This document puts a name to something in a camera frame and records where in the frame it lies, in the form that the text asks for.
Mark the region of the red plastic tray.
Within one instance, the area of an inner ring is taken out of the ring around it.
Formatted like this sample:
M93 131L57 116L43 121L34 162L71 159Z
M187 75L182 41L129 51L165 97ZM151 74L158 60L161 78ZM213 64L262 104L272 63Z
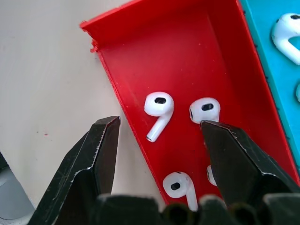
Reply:
M159 191L174 171L187 173L197 197L219 195L206 168L203 135L189 116L197 99L215 98L220 121L244 130L300 185L295 161L239 0L132 0L80 24L92 38ZM148 94L166 92L173 115L155 142Z

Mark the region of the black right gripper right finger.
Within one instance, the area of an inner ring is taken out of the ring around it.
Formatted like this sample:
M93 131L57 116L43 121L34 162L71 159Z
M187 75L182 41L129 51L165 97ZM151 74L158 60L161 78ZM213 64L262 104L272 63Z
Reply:
M200 124L216 185L227 205L260 205L266 194L300 193L300 186L241 128Z

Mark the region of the blue plastic tray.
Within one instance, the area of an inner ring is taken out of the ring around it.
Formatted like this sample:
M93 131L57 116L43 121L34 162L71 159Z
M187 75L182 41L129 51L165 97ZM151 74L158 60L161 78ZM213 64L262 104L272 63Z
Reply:
M295 89L300 82L300 65L284 56L274 45L271 31L286 13L300 14L300 0L240 0L285 135L300 172L300 103ZM300 50L300 37L290 43Z

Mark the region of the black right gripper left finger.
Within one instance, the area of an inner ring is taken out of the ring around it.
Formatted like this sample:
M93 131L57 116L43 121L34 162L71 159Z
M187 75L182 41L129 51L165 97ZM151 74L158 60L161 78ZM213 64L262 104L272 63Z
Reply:
M90 225L96 198L112 191L120 117L97 120L65 155L27 225Z

